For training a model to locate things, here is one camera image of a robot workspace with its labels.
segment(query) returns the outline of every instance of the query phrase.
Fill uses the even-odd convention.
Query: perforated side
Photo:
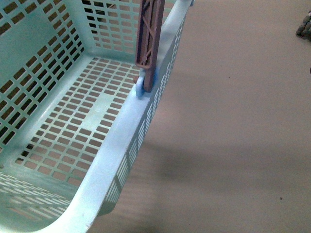
[[[0,36],[31,14],[38,5],[35,0],[15,0],[0,9]]]
[[[67,209],[70,201],[30,183],[0,172],[0,208],[7,208],[32,221],[57,218]]]
[[[97,47],[134,54],[139,0],[81,0]],[[166,0],[164,20],[176,0]]]
[[[57,32],[51,40],[16,71],[0,88],[0,148],[7,145],[25,121],[56,86],[84,51],[82,42],[61,0],[13,1],[4,11],[8,17],[41,8]]]
[[[79,186],[128,96],[135,75],[138,69],[133,65],[94,58],[16,163]]]
[[[177,54],[177,50],[178,50],[178,46],[179,46],[179,42],[180,42],[180,38],[181,38],[181,33],[183,30],[183,26],[184,26],[184,21],[183,20],[181,26],[179,27],[179,30],[176,34],[175,37],[175,41],[174,41],[174,47],[173,47],[173,51],[172,51],[172,56],[171,56],[171,60],[169,62],[169,64],[167,65],[166,68],[166,72],[161,80],[161,84],[158,87],[157,92],[155,93],[155,95],[152,97],[152,101],[150,101],[150,105],[148,106],[148,110],[145,112],[144,117],[141,120],[141,124],[140,127],[136,133],[136,138],[133,141],[133,144],[131,146],[131,148],[127,151],[119,169],[118,172],[114,178],[114,181],[109,189],[107,198],[105,199],[105,201],[108,202],[116,202],[121,194],[122,188],[124,186],[126,177],[128,175],[128,173],[130,172],[130,169],[133,165],[133,162],[138,154],[138,151],[141,147],[141,144],[145,138],[145,135],[148,131],[149,125],[151,123],[151,120],[156,112],[156,108],[159,104],[159,101],[161,99],[161,96],[163,94],[164,88],[167,84],[168,78],[170,77],[171,71],[173,69],[173,65],[176,59],[176,54]]]

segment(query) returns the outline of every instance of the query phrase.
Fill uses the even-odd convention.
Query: shopping basket
[[[165,4],[145,92],[138,2],[0,1],[0,232],[86,232],[113,210],[192,1]]]

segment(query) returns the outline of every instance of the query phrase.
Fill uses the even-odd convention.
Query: floor
[[[115,210],[90,233],[310,233],[309,0],[197,0]]]

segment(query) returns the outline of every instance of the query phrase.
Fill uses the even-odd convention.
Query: rectangular hole
[[[95,12],[96,12],[96,14],[98,14],[98,15],[102,15],[102,16],[105,15],[105,11],[95,10]]]
[[[12,139],[12,137],[15,135],[15,132],[11,131],[9,135],[4,139],[3,144],[8,144],[8,142]]]
[[[38,172],[41,172],[43,174],[46,174],[46,175],[49,175],[51,173],[51,169],[45,167],[45,166],[41,166],[39,169],[38,169]]]
[[[67,34],[67,35],[62,39],[63,43],[65,43],[66,41],[68,41],[69,38],[70,38],[70,36]]]
[[[105,135],[100,134],[100,133],[94,133],[93,137],[99,139],[99,140],[104,140],[105,139]]]
[[[38,105],[34,104],[34,105],[29,109],[29,111],[27,112],[27,114],[30,116],[30,115],[34,112],[34,110],[37,108],[37,106],[38,106]]]
[[[4,12],[5,13],[10,13],[12,12],[13,10],[15,10],[17,8],[17,4],[15,2],[12,2],[11,4],[7,5],[6,7],[4,7]]]
[[[127,95],[122,93],[117,93],[117,96],[123,99],[126,99]]]
[[[54,59],[53,61],[50,62],[50,64],[48,65],[48,68],[51,69],[56,63],[56,60]]]
[[[13,91],[11,91],[7,97],[11,100],[18,92],[20,91],[20,89],[18,87],[15,87],[13,89]]]
[[[70,51],[70,55],[73,55],[74,52],[76,52],[76,51],[77,51],[77,48],[76,48],[76,47],[73,47],[73,49]]]
[[[91,2],[89,0],[82,0],[82,3],[85,5],[91,5]]]
[[[73,22],[71,20],[66,24],[68,28],[70,28],[72,25],[73,25]]]
[[[54,36],[54,37],[48,42],[49,46],[52,46],[52,45],[55,43],[56,40],[57,40],[57,38],[56,38],[56,36]]]
[[[101,126],[98,126],[96,130],[102,133],[108,133],[109,131],[109,129],[101,127]]]
[[[48,90],[51,91],[52,88],[53,88],[55,85],[56,85],[56,82],[53,81],[53,82],[51,83],[51,85],[48,87]]]
[[[35,98],[35,97],[40,93],[41,90],[42,90],[42,87],[40,86],[40,87],[33,93],[33,97]]]
[[[16,100],[15,100],[15,104],[19,105],[19,103],[26,97],[26,95],[24,93],[22,93]]]
[[[65,74],[64,71],[60,72],[60,74],[56,77],[57,80],[60,80],[64,76],[64,74]]]
[[[0,111],[6,106],[7,102],[5,102],[4,100],[2,100],[0,102]]]
[[[33,56],[33,57],[26,63],[26,66],[30,67],[36,60],[37,60],[37,58],[36,58],[35,56]]]
[[[68,65],[65,67],[66,70],[68,70],[72,66],[72,62],[69,62]]]
[[[49,12],[53,8],[52,4],[48,4],[46,7],[43,8],[44,13]]]
[[[75,28],[73,28],[73,29],[70,31],[71,35],[73,35],[75,32],[76,32],[76,29],[75,29]]]
[[[114,114],[114,115],[117,115],[119,113],[117,110],[114,110],[114,109],[111,109],[111,108],[108,108],[107,112],[111,113],[111,114]]]
[[[24,111],[24,110],[28,107],[28,105],[29,105],[31,102],[32,102],[31,99],[28,99],[28,100],[23,104],[23,106],[21,106],[21,109]]]
[[[0,137],[2,137],[4,135],[5,132],[7,132],[9,128],[7,127],[3,127],[3,129],[0,131]]]
[[[15,113],[13,116],[12,116],[12,118],[9,120],[9,124],[10,125],[13,125],[13,123],[17,120],[17,118],[20,116],[20,113],[19,112],[17,112],[17,113]]]
[[[59,69],[60,69],[60,65],[58,65],[58,66],[55,68],[55,70],[53,70],[53,74],[55,75],[55,74],[59,71]]]
[[[23,159],[17,158],[16,161],[15,161],[15,163],[17,163],[17,164],[22,164],[23,161],[24,161]]]
[[[61,144],[65,144],[65,145],[68,145],[69,144],[69,140],[68,139],[65,139],[63,137],[59,137],[58,140],[57,140],[59,143]]]
[[[66,31],[66,29],[65,29],[65,28],[62,28],[61,30],[59,30],[59,32],[57,33],[57,34],[58,34],[58,36],[61,36],[62,34],[64,34],[64,33],[65,33],[65,31]]]
[[[97,154],[98,150],[93,148],[93,147],[86,147],[86,152],[89,152],[89,153],[92,153],[92,154]]]
[[[12,106],[10,106],[1,116],[1,118],[3,120],[5,120],[12,112],[13,112],[14,108]]]
[[[39,50],[39,52],[37,54],[39,56],[41,56],[46,50],[48,50],[48,48],[46,46],[44,46],[42,49]]]
[[[69,177],[68,183],[74,185],[74,186],[79,186],[81,184],[80,180],[77,180],[75,178]]]
[[[14,24],[17,24],[17,23],[18,23],[20,20],[22,20],[24,17],[25,17],[25,15],[24,15],[22,12],[20,12],[20,13],[18,13],[16,16],[14,16],[14,17],[12,18],[12,21],[13,21]]]
[[[90,164],[79,161],[79,162],[77,162],[77,166],[82,168],[82,169],[88,170],[90,167]]]
[[[61,24],[62,24],[62,21],[58,20],[58,21],[53,25],[53,28],[56,30]]]
[[[66,48],[69,50],[69,48],[73,45],[73,42],[70,41],[67,45],[66,45]]]
[[[4,94],[12,84],[13,82],[11,80],[7,81],[6,84],[0,88],[0,92]]]
[[[38,102],[41,103],[41,102],[44,100],[44,98],[45,98],[46,96],[47,96],[47,93],[44,92],[44,93],[40,96],[40,98],[38,99]]]
[[[33,81],[28,87],[27,87],[27,91],[30,92],[35,86],[37,85],[36,81]]]
[[[114,120],[116,119],[115,116],[108,115],[108,114],[105,114],[105,115],[104,115],[104,118],[107,119],[107,120],[111,120],[111,121],[114,121]]]
[[[69,14],[68,13],[64,14],[63,20],[65,21],[67,18],[69,18]]]
[[[7,30],[9,30],[11,28],[11,25],[6,22],[5,24],[3,24],[1,27],[0,27],[0,35],[2,35],[3,33],[5,33]]]
[[[58,44],[54,47],[53,52],[57,52],[61,47],[62,47],[61,44],[58,43]]]
[[[48,19],[49,19],[50,22],[52,22],[56,17],[57,17],[57,13],[54,12],[53,14],[51,14],[51,15],[48,17]]]
[[[43,85],[46,86],[46,84],[48,84],[48,82],[52,79],[51,75],[49,75],[43,82]]]
[[[85,172],[80,171],[80,170],[78,170],[78,169],[74,169],[74,170],[72,171],[72,174],[75,175],[75,176],[78,176],[78,177],[80,177],[80,178],[82,178],[82,179],[83,179],[84,176],[86,175]]]
[[[30,14],[35,8],[37,8],[36,4],[33,2],[32,4],[30,4],[29,6],[27,6],[25,8],[26,12],[28,14]]]
[[[70,171],[70,167],[65,165],[65,164],[59,164],[57,166],[57,169],[59,169],[61,171],[65,171],[65,172],[69,172]]]
[[[66,63],[66,61],[68,61],[69,57],[66,56],[63,60],[62,60],[62,64],[64,65]]]
[[[82,155],[81,155],[81,159],[86,160],[86,161],[89,161],[89,162],[93,162],[94,157],[92,157],[92,156],[90,156],[90,155],[88,155],[88,154],[82,154]]]
[[[107,127],[111,127],[112,123],[111,122],[108,122],[108,121],[105,121],[105,120],[102,120],[100,122],[101,125],[104,125],[104,126],[107,126]]]
[[[24,124],[27,118],[23,117],[15,126],[16,129],[20,129],[20,127]]]
[[[57,55],[57,58],[60,59],[65,54],[65,50],[61,50],[60,53]]]
[[[61,181],[64,181],[66,179],[66,175],[65,174],[62,174],[62,173],[57,172],[57,171],[55,171],[52,176],[55,179],[58,179],[58,180],[61,180]]]
[[[119,104],[112,103],[110,107],[120,109],[122,106]]]
[[[71,146],[74,147],[74,148],[77,148],[79,150],[82,150],[82,148],[84,147],[83,144],[78,143],[78,142],[72,142]]]
[[[42,64],[39,63],[38,65],[35,66],[35,68],[33,68],[32,72],[36,74],[41,69],[41,67],[42,67]]]
[[[91,145],[93,145],[93,146],[96,146],[96,147],[100,147],[100,146],[102,145],[101,142],[95,141],[95,140],[93,140],[93,139],[91,139],[91,140],[89,141],[89,144],[91,144]]]
[[[62,5],[60,8],[58,8],[58,12],[62,13],[66,9],[65,5]]]
[[[74,57],[73,57],[73,60],[76,61],[78,59],[78,57],[80,56],[79,53],[77,53]]]
[[[20,76],[23,74],[23,73],[25,73],[25,69],[24,68],[21,68],[18,72],[16,72],[16,74],[15,75],[13,75],[13,77],[17,80],[17,79],[19,79],[20,78]]]

